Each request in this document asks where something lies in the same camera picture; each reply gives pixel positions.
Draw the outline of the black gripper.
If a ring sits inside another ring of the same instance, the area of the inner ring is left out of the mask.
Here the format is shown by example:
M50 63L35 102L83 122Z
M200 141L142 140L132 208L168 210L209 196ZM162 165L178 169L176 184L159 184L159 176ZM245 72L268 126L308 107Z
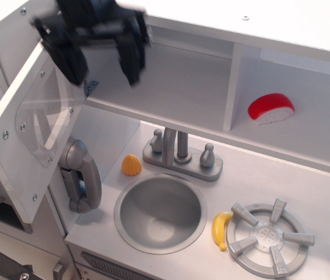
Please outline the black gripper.
M98 17L60 12L35 18L44 49L66 79L80 86L88 73L81 46L117 46L119 62L130 86L140 81L145 67L145 44L152 43L152 32L144 13L137 10L114 10Z

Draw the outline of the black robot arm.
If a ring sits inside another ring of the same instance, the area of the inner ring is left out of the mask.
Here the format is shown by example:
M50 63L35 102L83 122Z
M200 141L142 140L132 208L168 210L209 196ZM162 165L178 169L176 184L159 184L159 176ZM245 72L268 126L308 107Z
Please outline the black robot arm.
M116 1L57 1L58 13L37 17L32 25L44 49L66 79L81 85L88 64L84 46L115 47L121 69L130 85L140 80L145 68L145 46L152 41L144 12Z

